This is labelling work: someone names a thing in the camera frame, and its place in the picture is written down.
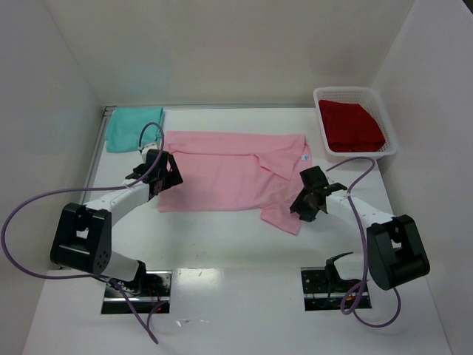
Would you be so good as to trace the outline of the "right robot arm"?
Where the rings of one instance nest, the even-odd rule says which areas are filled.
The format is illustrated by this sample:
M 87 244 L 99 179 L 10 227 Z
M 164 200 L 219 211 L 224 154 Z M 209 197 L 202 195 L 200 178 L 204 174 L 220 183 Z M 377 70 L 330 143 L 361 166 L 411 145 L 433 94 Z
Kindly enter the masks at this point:
M 375 284 L 387 291 L 430 272 L 418 227 L 409 215 L 394 216 L 354 197 L 340 183 L 330 183 L 320 167 L 300 173 L 303 188 L 290 211 L 304 222 L 319 212 L 361 225 L 366 239 L 367 267 Z

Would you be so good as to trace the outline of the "pink t shirt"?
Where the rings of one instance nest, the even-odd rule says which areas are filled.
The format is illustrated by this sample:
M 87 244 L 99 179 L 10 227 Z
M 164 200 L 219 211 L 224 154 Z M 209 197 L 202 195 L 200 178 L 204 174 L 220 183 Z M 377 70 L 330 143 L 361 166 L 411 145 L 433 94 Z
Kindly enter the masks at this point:
M 183 182 L 160 193 L 160 212 L 258 209 L 266 223 L 300 232 L 290 206 L 303 187 L 299 173 L 312 166 L 305 135 L 169 131 L 165 149 Z

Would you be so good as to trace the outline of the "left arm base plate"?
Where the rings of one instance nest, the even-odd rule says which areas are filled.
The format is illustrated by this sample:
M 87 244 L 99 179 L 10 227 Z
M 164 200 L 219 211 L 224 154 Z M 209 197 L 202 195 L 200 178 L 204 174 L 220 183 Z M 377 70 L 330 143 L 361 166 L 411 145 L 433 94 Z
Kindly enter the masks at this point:
M 139 291 L 121 287 L 138 314 L 148 314 L 156 308 L 158 314 L 168 314 L 170 309 L 171 281 L 173 272 L 148 271 L 145 285 Z M 101 314 L 131 314 L 125 298 L 111 283 L 105 286 Z

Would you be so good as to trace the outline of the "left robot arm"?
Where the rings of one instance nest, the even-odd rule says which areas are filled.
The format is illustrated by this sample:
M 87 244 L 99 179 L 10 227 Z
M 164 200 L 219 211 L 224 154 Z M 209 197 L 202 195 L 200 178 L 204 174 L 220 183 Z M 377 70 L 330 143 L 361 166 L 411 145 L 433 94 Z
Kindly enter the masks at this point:
M 83 205 L 69 203 L 63 208 L 50 251 L 51 261 L 139 290 L 146 279 L 146 264 L 112 250 L 112 227 L 132 210 L 182 182 L 171 153 L 146 150 L 143 162 L 125 177 L 123 189 Z

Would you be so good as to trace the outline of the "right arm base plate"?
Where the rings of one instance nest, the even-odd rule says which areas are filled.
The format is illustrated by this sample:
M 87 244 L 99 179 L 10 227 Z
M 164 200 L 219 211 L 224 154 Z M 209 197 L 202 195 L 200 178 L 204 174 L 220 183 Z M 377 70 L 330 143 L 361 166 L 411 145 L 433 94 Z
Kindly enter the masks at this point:
M 302 291 L 306 311 L 339 311 L 344 295 L 359 280 L 329 281 L 324 268 L 302 268 Z

